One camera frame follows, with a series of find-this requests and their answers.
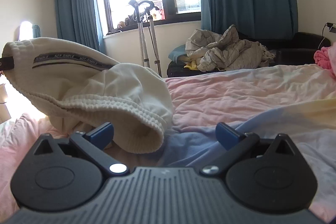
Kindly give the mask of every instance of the bed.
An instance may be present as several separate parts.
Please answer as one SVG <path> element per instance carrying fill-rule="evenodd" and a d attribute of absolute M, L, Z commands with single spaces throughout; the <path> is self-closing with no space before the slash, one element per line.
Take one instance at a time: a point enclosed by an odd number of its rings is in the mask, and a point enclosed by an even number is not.
<path fill-rule="evenodd" d="M 106 153 L 127 164 L 197 166 L 225 153 L 218 122 L 272 138 L 288 133 L 312 167 L 319 189 L 310 209 L 326 222 L 336 215 L 336 80 L 317 65 L 275 66 L 166 79 L 174 116 L 164 145 L 134 155 L 112 144 Z M 18 209 L 10 179 L 41 133 L 63 137 L 48 118 L 24 114 L 0 126 L 0 222 Z"/>

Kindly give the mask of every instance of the black strap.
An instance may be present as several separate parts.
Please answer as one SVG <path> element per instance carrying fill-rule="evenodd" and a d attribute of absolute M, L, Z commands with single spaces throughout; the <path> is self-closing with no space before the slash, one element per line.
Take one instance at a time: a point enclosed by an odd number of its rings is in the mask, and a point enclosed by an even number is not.
<path fill-rule="evenodd" d="M 0 58 L 0 71 L 14 68 L 14 59 L 12 56 Z"/>

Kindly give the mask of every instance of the black logo tape strip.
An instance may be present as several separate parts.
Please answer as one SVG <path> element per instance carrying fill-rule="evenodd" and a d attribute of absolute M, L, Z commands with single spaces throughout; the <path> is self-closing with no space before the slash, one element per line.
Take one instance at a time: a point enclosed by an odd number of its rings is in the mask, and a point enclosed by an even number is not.
<path fill-rule="evenodd" d="M 39 56 L 35 57 L 34 63 L 44 62 L 48 60 L 63 60 L 63 59 L 86 62 L 90 65 L 96 66 L 98 68 L 103 68 L 103 69 L 110 69 L 113 67 L 113 65 L 107 65 L 91 57 L 80 55 L 80 54 L 75 54 L 72 52 L 51 52 L 47 54 L 40 54 Z"/>

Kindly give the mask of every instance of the window frame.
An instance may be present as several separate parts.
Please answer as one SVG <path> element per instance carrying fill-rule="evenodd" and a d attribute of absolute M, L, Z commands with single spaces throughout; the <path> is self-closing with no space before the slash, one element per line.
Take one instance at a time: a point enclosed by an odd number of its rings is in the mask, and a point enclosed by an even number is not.
<path fill-rule="evenodd" d="M 163 25 L 163 24 L 170 24 L 170 23 L 179 23 L 179 22 L 188 22 L 188 21 L 199 21 L 201 20 L 201 12 L 190 12 L 190 13 L 182 13 L 179 14 L 177 10 L 177 2 L 176 0 L 162 0 L 163 10 L 165 13 L 164 20 L 156 20 L 154 21 L 154 25 Z M 106 35 L 112 34 L 116 31 L 128 31 L 137 29 L 137 24 L 128 25 L 123 28 L 114 28 L 111 16 L 111 8 L 109 0 L 104 0 L 105 5 L 105 12 L 106 17 L 108 19 L 108 30 L 109 32 Z M 143 24 L 144 27 L 149 26 L 148 22 Z"/>

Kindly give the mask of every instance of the pink towel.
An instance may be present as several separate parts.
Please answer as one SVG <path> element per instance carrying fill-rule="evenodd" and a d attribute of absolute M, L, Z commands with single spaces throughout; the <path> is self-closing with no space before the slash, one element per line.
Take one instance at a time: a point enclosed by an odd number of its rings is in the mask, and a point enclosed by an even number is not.
<path fill-rule="evenodd" d="M 336 72 L 336 47 L 322 47 L 314 53 L 314 60 L 321 68 L 329 70 L 333 76 Z"/>

